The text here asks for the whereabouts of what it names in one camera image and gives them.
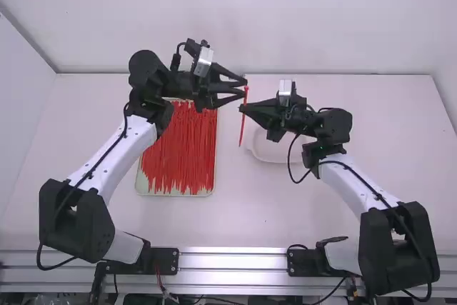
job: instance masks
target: cable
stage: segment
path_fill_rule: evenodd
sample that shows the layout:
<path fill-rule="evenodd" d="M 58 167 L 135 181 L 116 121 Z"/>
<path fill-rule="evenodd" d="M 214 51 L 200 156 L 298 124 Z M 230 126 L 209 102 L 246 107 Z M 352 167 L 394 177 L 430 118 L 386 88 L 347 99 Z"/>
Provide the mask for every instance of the cable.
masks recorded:
<path fill-rule="evenodd" d="M 116 295 L 118 296 L 119 295 L 119 290 L 117 288 L 117 278 L 116 278 L 116 274 L 113 274 L 113 281 L 114 281 L 114 290 L 116 291 Z"/>
<path fill-rule="evenodd" d="M 179 48 L 181 48 L 182 46 L 185 46 L 186 45 L 186 42 L 181 42 L 180 44 L 178 44 L 176 46 L 176 53 L 179 54 Z"/>
<path fill-rule="evenodd" d="M 291 180 L 294 184 L 300 184 L 307 176 L 308 174 L 311 173 L 311 169 L 308 169 L 308 171 L 306 171 L 306 173 L 297 181 L 293 178 L 292 176 L 292 171 L 291 171 L 291 151 L 292 151 L 292 146 L 293 144 L 295 143 L 295 141 L 297 140 L 297 138 L 300 136 L 301 134 L 297 134 L 295 135 L 295 137 L 293 138 L 292 142 L 291 142 L 291 145 L 288 146 L 288 151 L 287 151 L 287 171 L 288 171 L 288 175 L 291 177 Z"/>
<path fill-rule="evenodd" d="M 291 248 L 302 248 L 304 250 L 308 250 L 308 247 L 307 246 L 304 246 L 303 244 L 292 244 L 291 246 L 289 246 L 287 248 L 287 250 L 291 249 Z"/>
<path fill-rule="evenodd" d="M 202 300 L 205 297 L 204 294 L 202 294 L 197 300 L 195 300 L 193 303 L 186 304 L 186 305 L 197 305 L 200 300 Z"/>
<path fill-rule="evenodd" d="M 62 209 L 65 207 L 66 202 L 70 199 L 70 197 L 73 195 L 75 190 L 78 189 L 78 187 L 85 182 L 89 177 L 92 177 L 92 173 L 97 169 L 97 167 L 100 165 L 100 163 L 108 156 L 108 154 L 114 149 L 114 147 L 125 137 L 127 133 L 127 115 L 126 111 L 129 107 L 129 103 L 125 104 L 124 110 L 123 110 L 123 115 L 124 115 L 124 129 L 122 130 L 121 134 L 119 135 L 118 139 L 114 141 L 114 143 L 104 152 L 104 154 L 100 157 L 100 159 L 92 166 L 92 168 L 89 169 L 89 171 L 84 174 L 84 176 L 73 186 L 73 188 L 70 189 L 70 191 L 65 195 L 64 199 L 60 203 L 59 207 L 57 207 L 56 213 L 54 214 L 54 217 L 52 219 L 53 222 L 57 220 L 57 217 L 61 213 Z M 43 250 L 43 244 L 40 243 L 38 245 L 38 249 L 36 250 L 36 265 L 38 266 L 39 269 L 42 271 L 51 271 L 53 269 L 62 267 L 63 265 L 76 260 L 77 257 L 71 257 L 70 259 L 67 259 L 65 261 L 62 261 L 59 264 L 55 264 L 53 266 L 43 266 L 41 264 L 41 251 Z"/>
<path fill-rule="evenodd" d="M 206 299 L 206 300 L 215 300 L 215 301 L 220 301 L 220 302 L 223 302 L 223 303 L 227 303 L 227 304 L 233 304 L 233 305 L 245 305 L 243 303 L 237 303 L 236 301 L 231 301 L 231 300 L 226 300 L 226 299 L 222 299 L 222 298 L 216 298 L 215 296 L 180 296 L 181 298 L 188 298 L 188 299 L 199 299 L 202 300 L 202 299 Z"/>
<path fill-rule="evenodd" d="M 316 111 L 314 111 L 313 107 L 312 107 L 310 104 L 307 104 L 307 105 L 306 105 L 306 108 L 307 108 L 307 109 L 310 109 L 310 110 L 312 110 L 312 112 L 316 113 Z"/>
<path fill-rule="evenodd" d="M 427 274 L 429 276 L 429 281 L 427 281 L 427 294 L 426 294 L 425 297 L 419 298 L 419 297 L 415 296 L 414 294 L 412 294 L 411 292 L 409 292 L 409 291 L 407 291 L 405 289 L 403 289 L 402 292 L 407 294 L 408 296 L 410 296 L 412 299 L 414 299 L 416 301 L 419 301 L 419 302 L 427 302 L 428 300 L 430 300 L 431 293 L 432 293 L 431 273 L 430 273 L 430 269 L 429 269 L 428 264 L 427 264 L 427 259 L 425 258 L 425 256 L 423 255 L 421 249 L 419 248 L 419 245 L 418 245 L 416 239 L 414 238 L 413 233 L 409 230 L 409 228 L 406 226 L 406 224 L 401 219 L 401 217 L 393 210 L 392 206 L 384 199 L 383 195 L 380 194 L 379 192 L 377 192 L 368 182 L 366 182 L 366 180 L 364 178 L 362 178 L 350 166 L 348 166 L 347 164 L 345 164 L 343 162 L 334 161 L 334 160 L 328 160 L 328 161 L 319 162 L 318 166 L 320 166 L 322 164 L 338 164 L 338 165 L 342 166 L 344 169 L 348 169 L 363 185 L 365 185 L 371 191 L 371 193 L 373 193 L 376 196 L 376 198 L 378 200 L 380 200 L 388 209 L 392 210 L 391 213 L 393 214 L 393 216 L 395 217 L 397 222 L 400 224 L 402 229 L 405 231 L 405 233 L 408 236 L 408 238 L 411 240 L 411 243 L 413 244 L 414 249 L 417 251 L 417 254 L 419 255 L 419 258 L 424 262 L 424 266 L 426 268 L 426 272 L 427 272 Z"/>
<path fill-rule="evenodd" d="M 334 108 L 334 107 L 321 107 L 321 108 L 317 111 L 317 113 L 320 113 L 320 112 L 322 112 L 322 111 L 327 111 L 327 110 L 333 110 L 333 109 L 335 109 L 335 108 Z"/>
<path fill-rule="evenodd" d="M 328 298 L 333 296 L 333 294 L 340 288 L 340 286 L 344 282 L 344 280 L 346 280 L 346 277 L 343 277 L 342 280 L 340 282 L 338 282 L 338 284 L 335 286 L 335 288 L 332 289 L 331 292 L 329 294 L 327 294 L 325 297 L 323 297 L 322 299 L 319 299 L 318 301 L 316 301 L 315 303 L 312 303 L 312 304 L 303 303 L 303 305 L 317 305 L 317 304 L 324 302 L 325 300 L 327 300 Z"/>

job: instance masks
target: metal frame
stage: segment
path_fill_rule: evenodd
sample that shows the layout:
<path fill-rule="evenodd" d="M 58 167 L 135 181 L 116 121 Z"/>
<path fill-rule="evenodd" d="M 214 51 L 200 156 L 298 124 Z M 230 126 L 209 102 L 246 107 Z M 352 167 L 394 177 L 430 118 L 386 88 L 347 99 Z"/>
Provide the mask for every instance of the metal frame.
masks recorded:
<path fill-rule="evenodd" d="M 286 249 L 282 248 L 180 248 L 179 272 L 162 281 L 177 294 L 225 295 L 325 295 L 339 278 L 291 278 L 286 271 Z M 0 292 L 90 292 L 94 265 L 82 260 L 54 271 L 36 267 L 34 250 L 1 250 Z M 64 260 L 68 255 L 43 251 L 44 265 Z M 457 297 L 457 251 L 438 251 L 441 278 L 433 284 L 433 297 Z M 160 294 L 155 276 L 118 275 L 119 292 Z M 359 294 L 363 282 L 357 279 Z M 104 292 L 114 293 L 113 277 L 107 276 Z M 413 289 L 425 295 L 426 286 Z M 340 288 L 336 296 L 346 295 Z M 404 296 L 402 292 L 393 295 Z"/>

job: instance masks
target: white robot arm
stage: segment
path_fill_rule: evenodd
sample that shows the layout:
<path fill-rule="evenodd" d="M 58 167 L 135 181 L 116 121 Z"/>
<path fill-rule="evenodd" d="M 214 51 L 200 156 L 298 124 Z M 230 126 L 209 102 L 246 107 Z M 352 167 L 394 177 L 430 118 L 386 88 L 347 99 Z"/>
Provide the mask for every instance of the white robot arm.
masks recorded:
<path fill-rule="evenodd" d="M 190 71 L 178 71 L 179 47 L 193 58 Z M 130 271 L 155 274 L 164 259 L 164 249 L 151 248 L 148 241 L 114 227 L 107 206 L 114 190 L 140 155 L 168 126 L 173 106 L 164 98 L 190 99 L 196 110 L 217 109 L 242 99 L 239 89 L 247 80 L 212 62 L 206 41 L 179 44 L 168 70 L 152 51 L 138 51 L 129 62 L 132 90 L 124 107 L 124 121 L 111 138 L 67 180 L 49 179 L 39 194 L 39 239 L 37 266 L 50 270 L 72 259 L 95 263 L 101 260 L 132 265 Z M 222 81 L 221 76 L 230 81 Z M 74 256 L 55 266 L 41 265 L 41 250 L 50 246 Z M 177 249 L 166 250 L 171 263 Z M 177 268 L 168 273 L 175 274 Z"/>
<path fill-rule="evenodd" d="M 337 108 L 319 111 L 296 93 L 295 83 L 283 80 L 276 98 L 240 106 L 240 112 L 263 127 L 266 138 L 275 142 L 287 132 L 316 138 L 302 146 L 303 164 L 335 190 L 360 221 L 358 244 L 347 237 L 317 242 L 315 249 L 292 245 L 287 252 L 290 276 L 362 276 L 366 288 L 375 295 L 387 294 L 439 279 L 433 235 L 426 210 L 416 201 L 404 203 L 375 184 L 346 154 L 352 115 Z M 394 240 L 392 231 L 404 235 Z"/>

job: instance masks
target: red straw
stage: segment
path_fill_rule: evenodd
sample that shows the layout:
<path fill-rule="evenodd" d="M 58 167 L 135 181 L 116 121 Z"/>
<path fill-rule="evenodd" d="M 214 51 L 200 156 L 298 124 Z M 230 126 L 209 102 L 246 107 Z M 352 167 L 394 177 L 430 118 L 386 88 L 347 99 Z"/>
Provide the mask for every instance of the red straw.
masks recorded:
<path fill-rule="evenodd" d="M 249 87 L 245 86 L 244 87 L 244 101 L 243 105 L 246 105 L 248 103 L 248 90 Z M 241 141 L 243 141 L 243 131 L 244 131 L 244 119 L 246 118 L 246 115 L 243 114 L 243 118 L 241 119 L 241 131 L 240 131 L 240 142 L 238 143 L 238 146 L 241 146 Z"/>
<path fill-rule="evenodd" d="M 199 114 L 193 103 L 173 101 L 174 115 L 162 137 L 140 158 L 149 191 L 211 193 L 216 160 L 217 111 Z"/>

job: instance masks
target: black bracket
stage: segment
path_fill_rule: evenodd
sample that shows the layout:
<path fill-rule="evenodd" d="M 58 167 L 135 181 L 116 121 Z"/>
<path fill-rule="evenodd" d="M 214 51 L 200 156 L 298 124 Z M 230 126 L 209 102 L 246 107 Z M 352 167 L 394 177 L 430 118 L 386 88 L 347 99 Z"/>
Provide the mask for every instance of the black bracket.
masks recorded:
<path fill-rule="evenodd" d="M 179 249 L 177 248 L 148 248 L 152 257 L 148 264 L 138 267 L 137 264 L 123 264 L 110 261 L 106 265 L 106 274 L 123 275 L 177 275 L 179 267 Z"/>
<path fill-rule="evenodd" d="M 179 249 L 177 248 L 147 248 L 152 256 L 147 265 L 139 268 L 138 264 L 123 264 L 117 261 L 99 262 L 95 268 L 94 281 L 89 294 L 89 305 L 97 305 L 101 294 L 101 285 L 106 275 L 177 275 L 179 269 Z"/>
<path fill-rule="evenodd" d="M 323 246 L 319 246 L 320 243 L 321 242 L 317 243 L 317 247 L 315 249 L 292 249 L 291 247 L 287 249 L 287 273 L 289 276 L 344 277 L 351 275 L 347 271 L 333 269 L 328 265 L 325 251 Z"/>
<path fill-rule="evenodd" d="M 323 276 L 319 273 L 316 250 L 288 249 L 287 273 L 289 276 Z"/>

